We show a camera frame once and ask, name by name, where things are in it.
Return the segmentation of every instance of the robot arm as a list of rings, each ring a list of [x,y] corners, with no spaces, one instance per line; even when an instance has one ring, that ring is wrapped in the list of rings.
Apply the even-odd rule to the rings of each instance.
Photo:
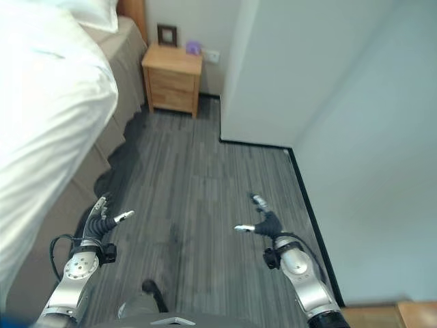
[[[312,251],[305,252],[305,242],[295,234],[282,231],[277,216],[258,195],[251,195],[266,220],[257,225],[237,225],[238,231],[254,232],[272,239],[272,248],[264,252],[264,260],[270,269],[279,269],[291,281],[297,301],[308,320],[310,328],[350,328],[344,320],[337,302],[326,287],[322,268]]]
[[[102,237],[117,224],[134,215],[133,211],[114,218],[106,216],[107,198],[101,197],[93,206],[79,247],[64,267],[62,280],[52,293],[34,327],[69,327],[80,323],[87,309],[90,294],[99,279],[100,267],[115,262],[114,244],[102,245]]]

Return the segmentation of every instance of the picture frame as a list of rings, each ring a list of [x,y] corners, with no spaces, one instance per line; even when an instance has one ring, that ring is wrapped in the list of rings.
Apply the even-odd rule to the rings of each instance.
[[[158,44],[160,46],[178,46],[178,28],[172,25],[158,24]]]

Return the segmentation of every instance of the white wall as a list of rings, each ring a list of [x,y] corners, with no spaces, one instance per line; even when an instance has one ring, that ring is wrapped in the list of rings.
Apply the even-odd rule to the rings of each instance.
[[[437,299],[436,17],[405,1],[294,148],[347,304]]]
[[[220,51],[218,64],[204,64],[201,92],[221,94],[240,0],[145,0],[148,38],[157,42],[156,24],[178,27],[178,42],[196,40]]]
[[[222,139],[293,146],[394,3],[255,1],[249,41],[236,45],[244,60],[225,82]]]
[[[221,119],[225,116],[231,99],[234,97],[236,84],[246,54],[247,43],[251,37],[259,0],[241,0],[241,6],[234,30],[234,37],[229,52],[229,65],[226,70],[226,83],[221,97]]]

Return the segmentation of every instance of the purple object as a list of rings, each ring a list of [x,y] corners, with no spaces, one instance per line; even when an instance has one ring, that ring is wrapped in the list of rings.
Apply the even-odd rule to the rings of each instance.
[[[200,55],[201,47],[198,41],[188,41],[185,44],[186,53],[190,53],[192,55]]]

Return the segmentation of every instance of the drawer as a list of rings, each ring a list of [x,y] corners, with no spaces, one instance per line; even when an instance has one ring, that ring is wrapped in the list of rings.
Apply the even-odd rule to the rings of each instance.
[[[152,84],[152,102],[154,107],[191,113],[193,110],[193,93],[158,87]]]
[[[162,87],[187,92],[194,90],[193,75],[149,68],[149,78],[152,89]]]

